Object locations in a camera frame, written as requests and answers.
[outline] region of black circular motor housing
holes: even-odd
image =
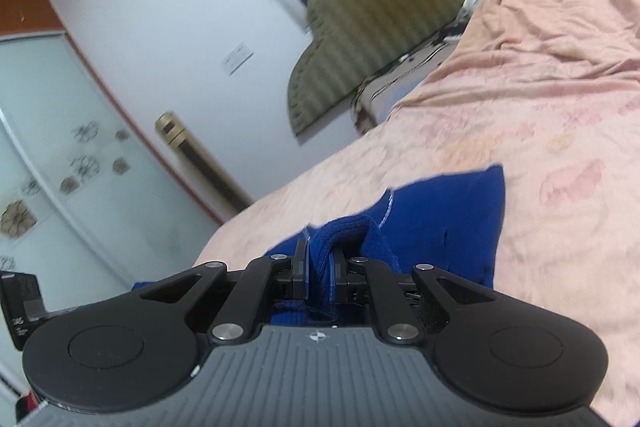
[[[590,404],[607,370],[607,351],[587,327],[500,296],[461,307],[438,335],[434,364],[476,401],[520,413]]]
[[[107,413],[168,395],[188,379],[197,360],[184,313],[131,293],[47,322],[27,341],[22,365],[37,395]]]

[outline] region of wrinkled peach fabric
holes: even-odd
[[[198,262],[241,269],[387,187],[504,166],[495,288],[596,331],[593,406],[640,419],[640,4],[485,0],[454,54],[388,121],[226,223]]]

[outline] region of orange wood panel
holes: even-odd
[[[49,0],[0,0],[0,36],[64,29]]]

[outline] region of metal screw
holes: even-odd
[[[386,330],[386,334],[397,341],[410,341],[417,337],[419,333],[418,328],[411,324],[394,324]]]
[[[237,324],[225,323],[218,324],[211,330],[211,333],[221,341],[234,341],[242,336],[244,330]]]

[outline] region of mattress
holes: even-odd
[[[485,0],[455,52],[363,138],[226,223],[199,263],[242,269],[386,188],[504,166],[495,289],[607,346],[593,406],[640,418],[640,1]]]

